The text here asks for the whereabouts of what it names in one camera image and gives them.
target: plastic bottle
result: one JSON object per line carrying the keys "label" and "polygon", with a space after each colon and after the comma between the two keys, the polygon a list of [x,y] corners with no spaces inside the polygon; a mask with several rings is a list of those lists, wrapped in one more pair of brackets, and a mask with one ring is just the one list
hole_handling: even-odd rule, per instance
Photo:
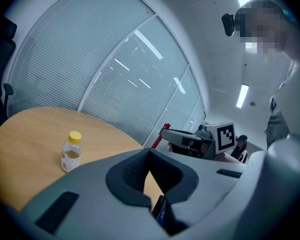
{"label": "plastic bottle", "polygon": [[61,169],[65,173],[80,165],[82,155],[81,139],[81,133],[73,130],[69,132],[68,139],[62,145]]}

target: round table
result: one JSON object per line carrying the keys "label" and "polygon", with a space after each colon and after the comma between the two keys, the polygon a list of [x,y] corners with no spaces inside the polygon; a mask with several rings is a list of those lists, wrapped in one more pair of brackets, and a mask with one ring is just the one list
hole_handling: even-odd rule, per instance
{"label": "round table", "polygon": [[[36,194],[65,175],[61,147],[70,131],[82,134],[80,164],[143,147],[96,117],[58,107],[24,110],[0,127],[0,200],[20,211]],[[151,173],[144,194],[152,208],[162,195]]]}

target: yellow bottle cap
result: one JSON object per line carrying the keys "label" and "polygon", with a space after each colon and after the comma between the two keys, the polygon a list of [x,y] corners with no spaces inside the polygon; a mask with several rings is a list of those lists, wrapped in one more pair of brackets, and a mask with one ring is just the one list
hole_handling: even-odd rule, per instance
{"label": "yellow bottle cap", "polygon": [[68,140],[71,143],[80,143],[81,138],[82,138],[82,135],[81,135],[80,132],[75,131],[75,130],[72,130],[72,131],[69,132]]}

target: window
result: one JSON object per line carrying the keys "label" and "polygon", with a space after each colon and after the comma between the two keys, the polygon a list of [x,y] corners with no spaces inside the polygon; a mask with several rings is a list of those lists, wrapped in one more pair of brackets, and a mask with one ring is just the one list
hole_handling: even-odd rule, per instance
{"label": "window", "polygon": [[[161,118],[153,128],[147,141],[144,144],[145,148],[150,148],[155,140],[158,138],[159,132],[165,123],[170,124],[170,129],[182,130],[191,115],[197,100],[200,95],[199,88],[196,84],[195,78],[189,67],[180,80],[173,79],[178,83],[178,86],[171,98],[170,103],[164,109]],[[167,141],[162,139],[158,148],[167,146]]]}
{"label": "window", "polygon": [[77,110],[109,53],[152,14],[138,0],[57,2],[18,52],[10,79],[14,95],[8,115],[42,106]]}
{"label": "window", "polygon": [[178,85],[173,77],[181,79],[186,68],[174,39],[153,18],[100,72],[82,112],[113,124],[143,145]]}

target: person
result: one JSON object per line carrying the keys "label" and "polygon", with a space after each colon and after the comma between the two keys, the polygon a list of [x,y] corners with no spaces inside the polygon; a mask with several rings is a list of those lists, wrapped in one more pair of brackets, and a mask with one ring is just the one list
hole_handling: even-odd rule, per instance
{"label": "person", "polygon": [[[300,26],[289,12],[272,0],[251,0],[244,4],[235,14],[234,28],[241,40],[256,42],[258,53],[286,55],[291,62],[286,81],[300,68]],[[271,116],[266,128],[267,147],[290,134],[274,97],[269,101]]]}
{"label": "person", "polygon": [[248,137],[246,135],[240,135],[237,139],[237,145],[231,153],[231,156],[233,158],[237,159],[239,162],[242,162],[244,164],[246,163],[248,157],[247,140]]}

